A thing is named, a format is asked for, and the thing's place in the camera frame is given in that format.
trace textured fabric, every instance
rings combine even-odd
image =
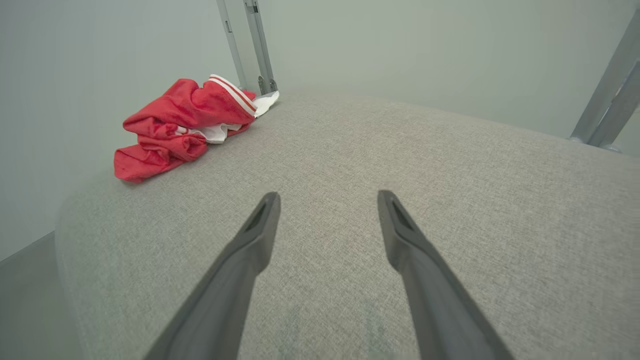
[[[639,178],[639,160],[504,124],[284,95],[198,161],[138,185],[96,177],[61,209],[57,251],[85,356],[139,359],[278,191],[239,356],[416,358],[378,222],[384,188],[517,358],[626,358],[639,355]]]
[[[214,74],[202,88],[193,80],[179,79],[162,96],[124,120],[122,127],[138,134],[138,144],[116,150],[116,177],[141,183],[199,158],[207,151],[207,139],[201,132],[187,133],[186,129],[226,123],[241,127],[225,132],[225,137],[242,133],[256,118],[254,97],[254,93],[242,92]]]

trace red cloth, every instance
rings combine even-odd
[[[164,95],[122,124],[138,134],[138,144],[116,150],[113,159],[116,177],[141,183],[197,159],[207,151],[205,138],[198,134],[177,134],[178,127],[240,124],[239,130],[229,130],[227,135],[241,133],[255,120],[254,98],[254,93],[242,92],[215,75],[202,88],[190,79],[176,81]]]

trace white fabric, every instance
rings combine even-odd
[[[187,129],[178,126],[177,135],[182,134],[200,134],[204,136],[207,143],[223,143],[227,139],[228,130],[240,130],[240,124],[217,124],[213,126],[200,127],[198,129]]]
[[[266,95],[262,95],[260,97],[256,97],[252,104],[256,107],[255,117],[259,117],[267,112],[271,105],[273,105],[278,98],[280,97],[279,91],[270,92]],[[176,135],[182,134],[200,134],[205,137],[207,143],[223,143],[227,139],[227,131],[228,130],[239,130],[242,125],[240,124],[216,124],[213,126],[207,127],[199,127],[198,129],[187,129],[186,127],[178,126],[178,130],[176,130]]]
[[[278,100],[279,97],[280,97],[279,91],[270,92],[266,95],[256,97],[253,100],[253,105],[255,105],[255,107],[257,108],[255,110],[255,117],[257,118],[262,114],[264,114],[265,112],[267,112],[267,110],[269,110],[271,105],[273,105]]]

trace white wall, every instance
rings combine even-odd
[[[377,95],[566,138],[636,3],[269,0],[260,9],[284,92]]]
[[[215,1],[3,0],[0,259],[136,138],[122,121],[178,78],[237,83]]]

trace metal frame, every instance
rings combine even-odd
[[[260,17],[260,6],[257,0],[243,0],[244,9],[246,10],[246,18],[249,22],[249,30],[253,38],[253,47],[255,55],[258,59],[260,67],[260,77],[258,84],[262,95],[278,90],[278,85],[273,79],[273,71],[271,70],[271,62],[269,60],[269,51],[267,50],[267,39],[264,36],[264,28],[262,27],[262,18]]]
[[[598,131],[598,139],[603,141],[615,140],[615,136],[620,133],[620,129],[615,132],[616,129],[609,129],[608,126],[613,124],[624,124],[627,120],[621,121],[620,119],[613,119],[612,116],[622,116],[627,112],[621,111],[609,115],[611,111],[610,106],[620,89],[620,85],[624,82],[629,70],[634,66],[636,60],[640,58],[640,10],[636,10],[631,23],[627,27],[625,34],[622,36],[618,48],[616,49],[607,69],[600,80],[600,83],[596,87],[595,92],[591,96],[591,100],[584,109],[578,124],[575,126],[571,139],[582,143],[591,144],[591,139]],[[603,122],[603,117],[607,113],[609,120]],[[607,134],[611,132],[611,136],[615,132],[613,139],[611,136],[603,136],[603,133]]]
[[[240,62],[240,54],[238,53],[236,38],[231,28],[231,21],[229,20],[229,14],[227,12],[227,5],[225,4],[225,0],[218,0],[218,10],[220,11],[220,17],[222,19],[222,26],[224,27],[225,33],[227,34],[227,42],[229,43],[229,49],[231,50],[231,57],[233,58],[234,64],[236,65],[236,72],[238,74],[238,80],[240,81],[240,88],[246,90],[248,88],[248,83],[246,82],[244,69],[242,67],[242,63]]]
[[[611,102],[588,144],[607,147],[616,139],[640,102],[640,64],[636,62],[624,85]]]

